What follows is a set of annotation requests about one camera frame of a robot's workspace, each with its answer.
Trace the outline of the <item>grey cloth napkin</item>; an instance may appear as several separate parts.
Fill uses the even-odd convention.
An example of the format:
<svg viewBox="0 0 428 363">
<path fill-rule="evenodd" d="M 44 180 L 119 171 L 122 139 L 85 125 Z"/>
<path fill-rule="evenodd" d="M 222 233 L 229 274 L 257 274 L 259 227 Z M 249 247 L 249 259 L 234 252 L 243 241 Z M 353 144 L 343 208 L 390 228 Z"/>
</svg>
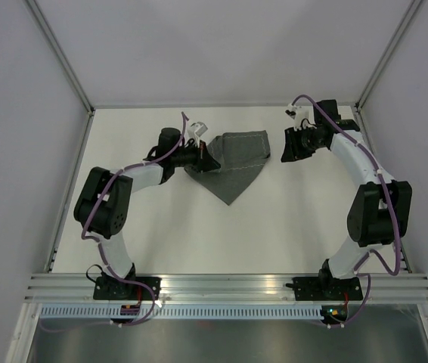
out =
<svg viewBox="0 0 428 363">
<path fill-rule="evenodd" d="M 185 171 L 228 206 L 254 182 L 271 156 L 265 130 L 226 132 L 214 137 L 207 151 L 219 169 L 200 173 L 185 167 Z"/>
</svg>

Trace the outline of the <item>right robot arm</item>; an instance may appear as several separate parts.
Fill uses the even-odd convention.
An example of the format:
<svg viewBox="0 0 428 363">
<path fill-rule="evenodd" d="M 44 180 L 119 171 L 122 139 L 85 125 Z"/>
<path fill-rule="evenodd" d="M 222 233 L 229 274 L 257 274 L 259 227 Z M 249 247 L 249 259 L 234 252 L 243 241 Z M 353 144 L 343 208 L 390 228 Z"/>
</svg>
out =
<svg viewBox="0 0 428 363">
<path fill-rule="evenodd" d="M 357 188 L 346 217 L 348 237 L 326 259 L 313 287 L 327 299 L 357 282 L 361 267 L 375 256 L 391 276 L 401 271 L 402 237 L 408 228 L 412 187 L 396 180 L 376 160 L 353 119 L 344 119 L 337 101 L 313 101 L 309 113 L 295 102 L 286 114 L 294 125 L 285 130 L 281 162 L 311 157 L 317 150 L 330 151 L 346 168 Z"/>
</svg>

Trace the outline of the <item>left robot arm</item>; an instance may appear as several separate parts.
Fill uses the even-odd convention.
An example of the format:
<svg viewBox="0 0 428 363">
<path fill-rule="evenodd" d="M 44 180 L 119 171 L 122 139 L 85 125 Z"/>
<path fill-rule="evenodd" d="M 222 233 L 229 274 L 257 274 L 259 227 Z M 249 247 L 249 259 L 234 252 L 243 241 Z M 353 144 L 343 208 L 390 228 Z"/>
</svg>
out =
<svg viewBox="0 0 428 363">
<path fill-rule="evenodd" d="M 201 173 L 219 170 L 219 162 L 201 140 L 206 131 L 204 123 L 182 130 L 163 128 L 157 144 L 140 163 L 115 172 L 98 166 L 90 170 L 73 218 L 82 226 L 81 238 L 96 243 L 102 271 L 113 278 L 110 289 L 120 299 L 130 299 L 137 290 L 135 264 L 126 251 L 122 233 L 131 196 L 167 182 L 177 168 Z"/>
</svg>

